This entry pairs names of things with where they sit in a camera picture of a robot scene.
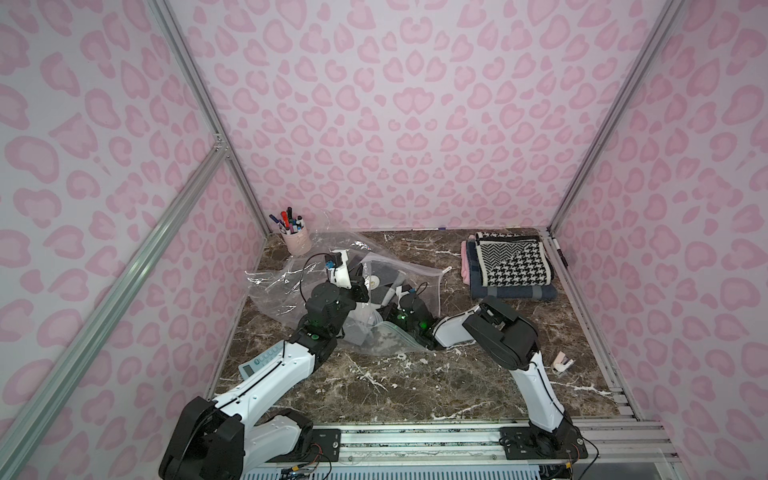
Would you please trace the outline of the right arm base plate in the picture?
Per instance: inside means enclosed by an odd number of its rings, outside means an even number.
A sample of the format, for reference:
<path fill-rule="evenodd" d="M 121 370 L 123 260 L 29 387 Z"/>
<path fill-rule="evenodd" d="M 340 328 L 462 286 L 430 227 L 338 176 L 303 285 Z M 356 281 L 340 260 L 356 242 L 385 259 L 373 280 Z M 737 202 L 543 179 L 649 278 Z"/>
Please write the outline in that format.
<path fill-rule="evenodd" d="M 530 424 L 527 427 L 503 427 L 499 444 L 507 460 L 569 460 L 589 457 L 580 430 L 565 421 L 553 432 Z"/>

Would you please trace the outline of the clear plastic vacuum bag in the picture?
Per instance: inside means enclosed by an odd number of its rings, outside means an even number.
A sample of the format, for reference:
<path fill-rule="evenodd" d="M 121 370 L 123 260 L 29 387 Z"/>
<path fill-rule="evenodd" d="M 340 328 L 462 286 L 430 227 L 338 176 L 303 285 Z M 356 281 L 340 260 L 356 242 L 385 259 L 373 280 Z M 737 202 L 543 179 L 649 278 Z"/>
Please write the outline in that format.
<path fill-rule="evenodd" d="M 248 293 L 264 315 L 371 355 L 440 350 L 443 271 L 397 258 L 351 232 L 292 235 L 295 249 L 276 271 L 249 273 Z"/>

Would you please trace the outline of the grey white striped blanket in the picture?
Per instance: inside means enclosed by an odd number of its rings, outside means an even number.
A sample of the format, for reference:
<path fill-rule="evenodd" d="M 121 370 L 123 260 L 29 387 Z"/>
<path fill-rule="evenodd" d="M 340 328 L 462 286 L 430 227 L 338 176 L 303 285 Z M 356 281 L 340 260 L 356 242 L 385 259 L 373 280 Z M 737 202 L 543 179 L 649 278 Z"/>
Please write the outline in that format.
<path fill-rule="evenodd" d="M 379 309 L 389 305 L 395 300 L 397 289 L 403 287 L 406 282 L 406 274 L 381 262 L 362 264 L 363 276 L 367 285 L 367 279 L 376 275 L 381 279 L 381 285 L 369 290 L 370 301 L 357 303 L 356 308 L 347 316 L 343 325 L 344 339 L 355 346 L 362 346 L 373 337 L 375 329 L 383 323 Z"/>

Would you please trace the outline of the aluminium front rail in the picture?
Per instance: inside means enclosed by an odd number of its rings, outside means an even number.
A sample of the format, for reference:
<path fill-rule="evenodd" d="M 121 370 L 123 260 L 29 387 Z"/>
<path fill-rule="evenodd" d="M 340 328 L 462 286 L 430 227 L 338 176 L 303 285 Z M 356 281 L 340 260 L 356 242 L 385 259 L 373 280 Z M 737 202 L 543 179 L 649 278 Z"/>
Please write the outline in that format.
<path fill-rule="evenodd" d="M 264 463 L 240 479 L 684 479 L 681 458 L 657 423 L 579 422 L 587 459 L 507 460 L 503 427 L 520 422 L 329 425 L 342 431 L 339 460 Z"/>

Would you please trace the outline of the pink pen holder cup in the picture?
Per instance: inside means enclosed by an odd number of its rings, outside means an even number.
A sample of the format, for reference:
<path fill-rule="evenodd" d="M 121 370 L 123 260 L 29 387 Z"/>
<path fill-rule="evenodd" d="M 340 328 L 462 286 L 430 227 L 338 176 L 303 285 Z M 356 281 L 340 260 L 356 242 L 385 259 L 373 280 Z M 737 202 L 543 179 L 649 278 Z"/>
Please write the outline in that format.
<path fill-rule="evenodd" d="M 282 233 L 282 239 L 292 256 L 302 256 L 307 254 L 312 248 L 312 240 L 307 227 L 298 230 L 295 233 Z"/>

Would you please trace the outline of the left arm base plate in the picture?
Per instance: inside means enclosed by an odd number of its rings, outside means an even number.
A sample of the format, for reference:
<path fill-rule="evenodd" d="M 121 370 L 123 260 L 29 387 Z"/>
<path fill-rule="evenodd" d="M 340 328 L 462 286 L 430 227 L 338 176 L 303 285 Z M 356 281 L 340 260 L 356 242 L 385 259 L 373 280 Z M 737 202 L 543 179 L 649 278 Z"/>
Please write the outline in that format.
<path fill-rule="evenodd" d="M 291 461 L 308 462 L 316 455 L 324 455 L 331 462 L 339 460 L 342 431 L 336 428 L 313 428 L 301 433 L 296 445 L 288 453 L 273 456 L 267 463 Z"/>

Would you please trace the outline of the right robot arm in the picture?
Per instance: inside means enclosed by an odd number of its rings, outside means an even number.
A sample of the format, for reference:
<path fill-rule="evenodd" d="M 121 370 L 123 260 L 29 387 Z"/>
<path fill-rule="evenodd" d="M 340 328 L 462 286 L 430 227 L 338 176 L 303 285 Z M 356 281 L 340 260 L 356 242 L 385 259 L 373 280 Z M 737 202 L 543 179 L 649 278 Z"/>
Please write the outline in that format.
<path fill-rule="evenodd" d="M 538 329 L 504 301 L 488 297 L 462 314 L 436 320 L 417 294 L 408 293 L 382 308 L 381 315 L 429 350 L 473 341 L 511 373 L 525 401 L 529 426 L 518 438 L 504 434 L 507 445 L 541 458 L 581 455 L 584 439 L 546 375 Z"/>

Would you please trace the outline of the blue marker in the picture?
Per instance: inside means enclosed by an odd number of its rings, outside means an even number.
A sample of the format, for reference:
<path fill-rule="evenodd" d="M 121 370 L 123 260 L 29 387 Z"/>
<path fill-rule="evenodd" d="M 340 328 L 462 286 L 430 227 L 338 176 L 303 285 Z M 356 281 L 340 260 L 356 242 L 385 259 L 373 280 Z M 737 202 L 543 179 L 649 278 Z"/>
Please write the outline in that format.
<path fill-rule="evenodd" d="M 282 220 L 278 219 L 277 217 L 275 217 L 272 214 L 269 214 L 269 218 L 272 220 L 272 222 L 274 222 L 278 226 L 278 229 L 279 229 L 279 231 L 281 233 L 285 233 L 286 232 L 285 225 L 284 225 Z"/>

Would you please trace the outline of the aluminium corner post left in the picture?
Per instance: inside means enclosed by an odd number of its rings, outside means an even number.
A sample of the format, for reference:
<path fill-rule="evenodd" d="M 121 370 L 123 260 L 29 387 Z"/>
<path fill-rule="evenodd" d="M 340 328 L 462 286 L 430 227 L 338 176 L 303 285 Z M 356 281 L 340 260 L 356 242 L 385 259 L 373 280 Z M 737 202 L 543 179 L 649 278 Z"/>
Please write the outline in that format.
<path fill-rule="evenodd" d="M 244 195 L 252 216 L 256 220 L 260 231 L 265 236 L 268 236 L 270 230 L 267 225 L 266 216 L 247 178 L 241 159 L 236 153 L 231 138 L 222 122 L 222 117 L 214 104 L 210 89 L 206 85 L 205 79 L 193 58 L 191 48 L 185 39 L 170 2 L 165 0 L 149 0 L 147 4 L 155 17 L 158 27 L 162 30 L 170 52 L 179 65 L 186 84 L 207 123 L 208 129 L 214 136 L 216 144 L 222 146 L 226 151 L 226 162 L 235 176 L 236 184 Z"/>

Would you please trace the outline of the dark blue striped blanket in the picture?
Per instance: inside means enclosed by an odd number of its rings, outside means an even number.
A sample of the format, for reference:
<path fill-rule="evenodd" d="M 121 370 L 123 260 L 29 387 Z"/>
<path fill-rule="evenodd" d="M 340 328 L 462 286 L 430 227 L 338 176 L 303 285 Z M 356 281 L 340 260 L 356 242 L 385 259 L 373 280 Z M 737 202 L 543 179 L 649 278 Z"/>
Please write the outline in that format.
<path fill-rule="evenodd" d="M 470 293 L 473 299 L 483 299 L 492 296 L 501 299 L 552 301 L 557 298 L 558 291 L 552 284 L 543 286 L 483 286 L 480 263 L 477 254 L 474 253 L 474 249 L 475 243 L 466 241 L 466 265 L 469 272 Z"/>

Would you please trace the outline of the black white houndstooth blanket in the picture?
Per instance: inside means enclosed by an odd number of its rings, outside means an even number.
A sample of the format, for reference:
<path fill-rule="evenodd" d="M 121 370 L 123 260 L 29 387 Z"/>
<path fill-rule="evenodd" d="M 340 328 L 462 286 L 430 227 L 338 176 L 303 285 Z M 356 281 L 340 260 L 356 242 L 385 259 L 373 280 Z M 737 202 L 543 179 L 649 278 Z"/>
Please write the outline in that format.
<path fill-rule="evenodd" d="M 475 251 L 485 287 L 552 283 L 550 262 L 538 236 L 477 232 Z"/>

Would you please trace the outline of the pink stapler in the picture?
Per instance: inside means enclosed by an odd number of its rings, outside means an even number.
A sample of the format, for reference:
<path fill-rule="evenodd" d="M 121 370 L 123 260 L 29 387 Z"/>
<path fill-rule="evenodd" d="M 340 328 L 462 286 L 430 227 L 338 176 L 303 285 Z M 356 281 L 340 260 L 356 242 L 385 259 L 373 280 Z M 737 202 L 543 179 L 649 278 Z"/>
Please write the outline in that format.
<path fill-rule="evenodd" d="M 568 357 L 564 352 L 560 351 L 552 363 L 552 369 L 556 373 L 562 374 L 569 370 L 574 363 L 575 360 L 573 358 Z"/>

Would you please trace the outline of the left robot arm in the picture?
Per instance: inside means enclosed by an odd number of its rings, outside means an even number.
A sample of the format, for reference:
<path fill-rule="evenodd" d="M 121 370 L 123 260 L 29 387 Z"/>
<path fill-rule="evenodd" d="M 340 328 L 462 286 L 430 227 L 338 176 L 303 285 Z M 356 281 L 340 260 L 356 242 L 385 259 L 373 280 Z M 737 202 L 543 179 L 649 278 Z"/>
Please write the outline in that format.
<path fill-rule="evenodd" d="M 369 299 L 360 266 L 331 268 L 313 288 L 293 334 L 245 365 L 245 379 L 182 410 L 160 462 L 163 479 L 240 479 L 276 457 L 300 459 L 309 450 L 312 422 L 284 410 L 262 416 L 330 357 L 349 314 Z"/>

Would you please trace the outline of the pink fluffy blanket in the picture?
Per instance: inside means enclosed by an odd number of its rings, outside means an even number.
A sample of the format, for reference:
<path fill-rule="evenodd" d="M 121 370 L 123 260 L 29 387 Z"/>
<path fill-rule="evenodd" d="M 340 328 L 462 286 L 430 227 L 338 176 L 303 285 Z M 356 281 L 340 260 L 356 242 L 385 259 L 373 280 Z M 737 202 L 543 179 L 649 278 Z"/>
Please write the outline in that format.
<path fill-rule="evenodd" d="M 467 242 L 462 241 L 460 245 L 460 258 L 461 258 L 461 270 L 460 275 L 462 282 L 465 285 L 470 285 L 471 275 L 470 275 L 470 264 L 468 260 L 467 255 Z"/>

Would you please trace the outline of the aluminium diagonal brace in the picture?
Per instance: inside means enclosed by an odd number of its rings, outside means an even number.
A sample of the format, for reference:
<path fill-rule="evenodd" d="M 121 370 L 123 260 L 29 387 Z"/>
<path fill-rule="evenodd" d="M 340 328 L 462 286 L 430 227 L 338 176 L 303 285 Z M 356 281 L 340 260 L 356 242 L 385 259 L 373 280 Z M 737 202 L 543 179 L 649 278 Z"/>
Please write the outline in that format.
<path fill-rule="evenodd" d="M 229 146 L 223 143 L 212 147 L 20 410 L 1 442 L 3 479 L 19 476 L 229 152 Z"/>

